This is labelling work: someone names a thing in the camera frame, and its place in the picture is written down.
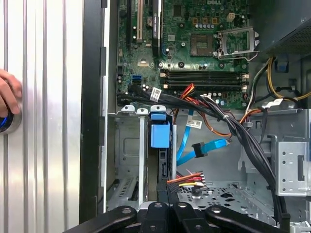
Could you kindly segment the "black gripper right finger with wide plate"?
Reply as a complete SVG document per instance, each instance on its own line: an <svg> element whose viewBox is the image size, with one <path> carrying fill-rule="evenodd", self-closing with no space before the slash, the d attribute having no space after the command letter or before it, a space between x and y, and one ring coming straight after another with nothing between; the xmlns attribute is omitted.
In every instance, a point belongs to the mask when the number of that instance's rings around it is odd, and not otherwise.
<svg viewBox="0 0 311 233"><path fill-rule="evenodd" d="M176 233L280 233L273 214L234 184L194 187L169 184Z"/></svg>

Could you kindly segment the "black gripper left finger with narrow bars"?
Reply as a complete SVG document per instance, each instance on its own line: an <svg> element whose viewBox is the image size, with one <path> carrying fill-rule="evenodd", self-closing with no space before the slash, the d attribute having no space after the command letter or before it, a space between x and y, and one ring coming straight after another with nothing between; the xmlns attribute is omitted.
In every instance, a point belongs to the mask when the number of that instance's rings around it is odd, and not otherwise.
<svg viewBox="0 0 311 233"><path fill-rule="evenodd" d="M166 233L168 231L168 193L165 182L156 187L157 200L144 202L138 210L124 205L99 214L67 233Z"/></svg>

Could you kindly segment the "person hand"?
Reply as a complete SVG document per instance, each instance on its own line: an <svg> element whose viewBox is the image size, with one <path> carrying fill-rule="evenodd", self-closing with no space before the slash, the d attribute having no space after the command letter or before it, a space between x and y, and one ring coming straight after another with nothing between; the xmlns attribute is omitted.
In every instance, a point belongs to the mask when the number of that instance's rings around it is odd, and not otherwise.
<svg viewBox="0 0 311 233"><path fill-rule="evenodd" d="M8 116L9 111L13 114L20 112L18 100L22 98L22 84L11 73L4 69L0 70L0 117Z"/></svg>

